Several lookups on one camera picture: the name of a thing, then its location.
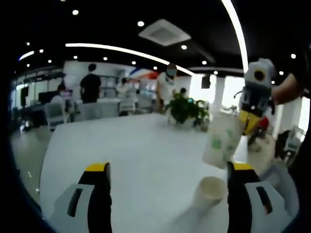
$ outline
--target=man in black shirt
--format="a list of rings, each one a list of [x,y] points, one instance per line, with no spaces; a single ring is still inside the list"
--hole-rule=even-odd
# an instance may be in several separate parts
[[[310,91],[310,51],[307,51],[306,62],[304,66],[300,64],[296,69],[294,69],[285,81],[272,91],[272,97],[275,101],[275,104],[284,104],[290,102],[299,96],[301,96],[304,91]],[[309,231],[309,223],[310,220],[310,127],[306,133],[306,137],[304,142],[302,143],[299,153],[296,156],[293,163],[288,168],[288,172],[290,173],[292,179],[295,182],[298,196],[299,196],[299,214],[293,225],[291,226],[291,230],[293,232],[310,232]]]
[[[80,95],[83,103],[96,103],[99,98],[101,78],[92,72],[96,69],[96,64],[88,66],[89,74],[80,82]]]

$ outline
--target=ceiling light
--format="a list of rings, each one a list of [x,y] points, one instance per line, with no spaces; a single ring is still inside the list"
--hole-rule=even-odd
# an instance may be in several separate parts
[[[21,55],[21,57],[19,58],[19,61],[26,58],[26,57],[33,55],[34,53],[35,53],[35,51],[30,51],[28,53],[25,53],[24,55]]]
[[[119,51],[119,52],[125,52],[125,53],[129,53],[129,54],[133,54],[136,56],[140,56],[140,57],[144,57],[156,62],[160,62],[162,64],[168,65],[170,62],[165,61],[161,58],[158,57],[154,57],[151,56],[149,54],[143,53],[143,52],[138,52],[138,51],[134,51],[134,50],[129,50],[129,49],[125,49],[125,48],[120,48],[120,47],[116,47],[116,46],[110,46],[110,45],[98,45],[98,44],[87,44],[87,43],[71,43],[71,44],[66,44],[66,47],[84,47],[84,48],[98,48],[98,49],[105,49],[105,50],[114,50],[114,51]],[[182,68],[180,66],[176,66],[178,70],[190,75],[190,76],[194,76],[195,73],[191,72],[190,70],[187,70],[185,68]]]
[[[142,27],[142,26],[145,25],[145,23],[144,23],[143,21],[139,21],[139,22],[137,23],[137,25],[138,25],[139,27]]]
[[[77,14],[79,14],[79,11],[78,11],[78,10],[73,10],[73,11],[72,11],[72,14],[73,14],[74,16],[76,16]]]
[[[246,50],[246,44],[245,44],[245,39],[244,39],[241,23],[239,21],[237,12],[235,11],[231,0],[222,0],[222,2],[230,16],[235,33],[237,35],[239,46],[240,46],[240,51],[241,51],[243,71],[244,73],[246,73],[248,70],[248,59],[247,59],[247,50]]]

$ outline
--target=table surface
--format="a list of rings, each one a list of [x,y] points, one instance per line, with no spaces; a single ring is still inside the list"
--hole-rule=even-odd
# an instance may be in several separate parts
[[[52,215],[56,199],[87,166],[109,161],[113,233],[225,233],[226,197],[200,223],[190,209],[203,177],[226,178],[225,170],[202,162],[207,136],[170,126],[158,114],[60,125],[43,162],[42,214]]]
[[[119,98],[102,98],[97,99],[97,103],[119,103],[121,99]],[[76,104],[82,104],[82,100],[76,100]]]

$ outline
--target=floor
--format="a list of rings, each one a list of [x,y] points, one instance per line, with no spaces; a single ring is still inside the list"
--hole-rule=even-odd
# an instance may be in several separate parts
[[[29,132],[17,132],[11,137],[12,149],[20,178],[30,196],[39,203],[39,183],[45,151],[52,133],[47,127],[41,126]],[[254,146],[248,151],[247,162],[256,173],[262,173],[274,156],[275,142],[271,136],[266,139],[257,139]]]

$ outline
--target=potted plant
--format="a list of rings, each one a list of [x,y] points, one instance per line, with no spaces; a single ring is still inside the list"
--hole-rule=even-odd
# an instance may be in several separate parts
[[[172,117],[177,125],[195,127],[209,122],[206,103],[203,100],[186,98],[180,93],[174,94],[173,99],[165,106],[165,111],[168,110],[169,117]]]

